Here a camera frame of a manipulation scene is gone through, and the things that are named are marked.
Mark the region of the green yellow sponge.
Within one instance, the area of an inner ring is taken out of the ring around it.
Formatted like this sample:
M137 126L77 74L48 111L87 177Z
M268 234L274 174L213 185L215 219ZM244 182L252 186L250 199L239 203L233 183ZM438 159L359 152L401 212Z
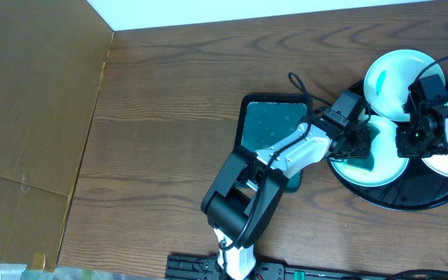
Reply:
M366 158L348 159L346 166L359 173L369 173L374 168L374 158L372 156Z

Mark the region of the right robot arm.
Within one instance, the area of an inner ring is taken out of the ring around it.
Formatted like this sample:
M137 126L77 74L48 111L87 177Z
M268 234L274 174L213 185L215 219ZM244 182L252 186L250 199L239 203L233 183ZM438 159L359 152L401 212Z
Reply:
M448 155L448 98L419 102L410 124L397 128L396 147L401 158Z

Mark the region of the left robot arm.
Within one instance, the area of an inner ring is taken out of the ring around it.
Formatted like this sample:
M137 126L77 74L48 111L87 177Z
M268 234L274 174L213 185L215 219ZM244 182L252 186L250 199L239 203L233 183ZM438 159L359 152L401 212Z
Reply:
M338 124L318 117L304 118L290 135L266 149L236 147L201 203L218 238L221 277L245 279L253 271L254 244L294 175L323 159L367 157L370 145L367 121Z

